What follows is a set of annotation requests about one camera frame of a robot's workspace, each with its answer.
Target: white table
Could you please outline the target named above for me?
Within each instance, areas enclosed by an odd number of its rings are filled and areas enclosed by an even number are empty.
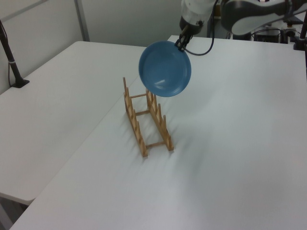
[[[144,47],[76,42],[0,96],[0,196],[30,204],[138,77]]]
[[[173,152],[159,146],[142,158],[122,97],[12,230],[305,230],[304,52],[217,39],[190,60],[187,88],[158,98]],[[137,79],[130,94],[142,92]],[[147,115],[140,123],[153,142]]]

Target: black cable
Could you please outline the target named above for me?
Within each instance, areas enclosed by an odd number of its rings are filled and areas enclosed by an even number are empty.
[[[6,31],[5,31],[4,26],[2,25],[2,23],[1,23],[1,28],[2,28],[2,30],[4,32],[6,40],[8,40],[8,35],[6,34]]]
[[[11,80],[10,80],[10,64],[9,64],[9,85],[10,85],[10,87],[12,87]]]
[[[187,51],[189,54],[196,55],[196,56],[203,56],[203,55],[208,54],[211,51],[213,44],[214,44],[214,11],[215,11],[215,6],[216,6],[217,2],[218,2],[218,0],[215,1],[214,5],[213,5],[213,9],[212,9],[212,42],[211,42],[210,48],[208,49],[207,52],[205,52],[203,54],[196,54],[196,53],[193,53],[193,52],[185,49],[185,51]]]

